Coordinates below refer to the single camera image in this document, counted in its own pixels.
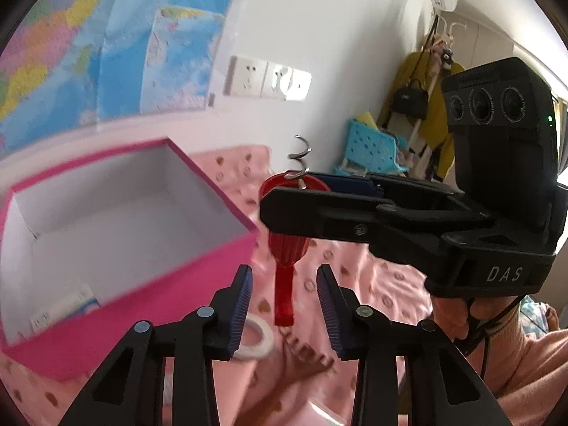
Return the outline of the person's right hand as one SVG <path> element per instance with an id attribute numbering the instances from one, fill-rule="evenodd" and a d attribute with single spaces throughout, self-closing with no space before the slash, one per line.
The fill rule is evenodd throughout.
<path id="1" fill-rule="evenodd" d="M 521 300 L 521 296 L 470 300 L 432 296 L 432 319 L 464 355 L 469 355 L 506 324 Z"/>

